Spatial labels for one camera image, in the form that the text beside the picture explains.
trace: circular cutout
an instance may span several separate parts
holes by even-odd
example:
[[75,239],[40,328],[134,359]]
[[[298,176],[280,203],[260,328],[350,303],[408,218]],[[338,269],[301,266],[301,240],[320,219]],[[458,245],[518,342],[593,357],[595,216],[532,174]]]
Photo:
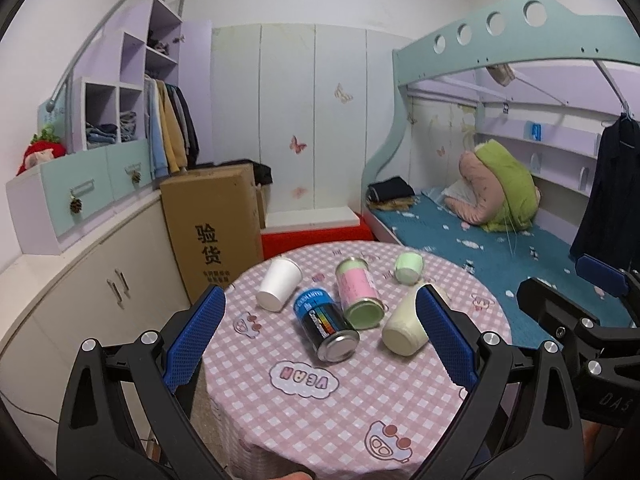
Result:
[[546,23],[546,9],[536,0],[527,2],[524,6],[524,19],[531,27],[542,27]]
[[486,28],[492,36],[500,36],[504,32],[506,23],[500,12],[492,12],[486,19]]
[[438,34],[436,40],[433,42],[433,49],[436,51],[436,54],[442,54],[446,46],[447,41],[444,39],[444,36]]
[[471,27],[469,27],[466,23],[463,23],[458,27],[458,43],[460,45],[468,45],[469,41],[471,41],[471,36]]

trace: round table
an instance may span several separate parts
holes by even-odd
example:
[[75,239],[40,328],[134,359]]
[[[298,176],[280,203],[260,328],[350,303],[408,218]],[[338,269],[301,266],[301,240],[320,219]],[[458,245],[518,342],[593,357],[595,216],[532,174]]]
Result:
[[[409,290],[392,275],[396,258],[407,250],[379,242],[333,242],[289,251],[284,255],[300,266],[304,279],[277,314],[255,301],[269,261],[225,291],[225,317],[203,362],[234,476],[266,480],[311,470],[319,480],[363,475],[386,480],[392,472],[404,479],[427,457],[463,396],[432,346],[403,358],[384,346],[376,328],[360,332],[350,359],[322,364],[292,309],[295,297],[308,288],[324,288],[337,300],[335,267],[359,256],[369,263],[392,311]],[[451,308],[467,313],[481,332],[492,330],[511,342],[509,323],[482,283],[447,260],[421,254],[425,280],[447,292]]]

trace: teal bed frame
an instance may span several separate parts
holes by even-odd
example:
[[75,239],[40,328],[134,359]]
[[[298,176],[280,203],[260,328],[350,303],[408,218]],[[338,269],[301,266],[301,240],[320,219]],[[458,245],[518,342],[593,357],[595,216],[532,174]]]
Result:
[[[545,7],[542,26],[529,25],[526,15],[531,4]],[[506,26],[494,36],[489,23],[497,12]],[[472,35],[463,45],[460,32],[465,25]],[[441,38],[444,50],[437,47],[442,46]],[[408,121],[408,85],[495,64],[536,60],[584,59],[640,66],[640,37],[626,16],[583,16],[555,0],[503,0],[393,51],[392,57],[394,119],[385,142],[362,171],[363,210],[367,186],[376,181],[402,143]]]

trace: hand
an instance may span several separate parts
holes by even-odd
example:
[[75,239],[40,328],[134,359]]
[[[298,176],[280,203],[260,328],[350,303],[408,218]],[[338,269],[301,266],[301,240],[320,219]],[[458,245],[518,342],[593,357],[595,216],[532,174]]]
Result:
[[283,476],[282,478],[274,478],[273,480],[312,480],[311,476],[306,473],[291,473],[290,475]]

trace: pale yellow cup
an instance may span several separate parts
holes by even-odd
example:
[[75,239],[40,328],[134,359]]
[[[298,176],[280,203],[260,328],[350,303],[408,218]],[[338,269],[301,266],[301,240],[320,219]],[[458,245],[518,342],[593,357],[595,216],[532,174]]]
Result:
[[[412,286],[407,295],[402,298],[391,317],[382,329],[382,342],[394,354],[411,356],[427,344],[429,337],[422,328],[420,320],[415,313],[415,297],[423,287],[423,281]],[[450,305],[451,300],[441,287],[433,285],[436,292]]]

